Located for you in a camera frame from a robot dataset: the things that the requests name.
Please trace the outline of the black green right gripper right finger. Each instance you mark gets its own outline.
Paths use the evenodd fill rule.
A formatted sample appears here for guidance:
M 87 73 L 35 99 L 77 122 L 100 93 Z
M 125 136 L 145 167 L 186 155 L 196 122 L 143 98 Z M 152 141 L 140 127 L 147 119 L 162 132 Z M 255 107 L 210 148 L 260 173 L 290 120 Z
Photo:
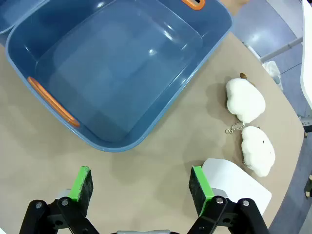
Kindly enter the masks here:
M 190 234 L 212 234 L 218 226 L 227 227 L 232 234 L 268 234 L 269 230 L 256 205 L 250 198 L 232 202 L 215 195 L 201 166 L 193 166 L 189 189 L 198 215 Z

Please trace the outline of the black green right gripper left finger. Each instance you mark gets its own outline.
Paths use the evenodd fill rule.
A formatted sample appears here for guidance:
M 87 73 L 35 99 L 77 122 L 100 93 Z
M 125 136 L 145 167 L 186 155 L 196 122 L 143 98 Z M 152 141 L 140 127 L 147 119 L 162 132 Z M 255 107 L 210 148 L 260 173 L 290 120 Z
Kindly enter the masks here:
M 56 234 L 69 229 L 73 234 L 96 234 L 98 231 L 86 218 L 93 193 L 91 170 L 80 167 L 69 195 L 47 204 L 43 200 L 29 203 L 21 228 L 21 234 Z

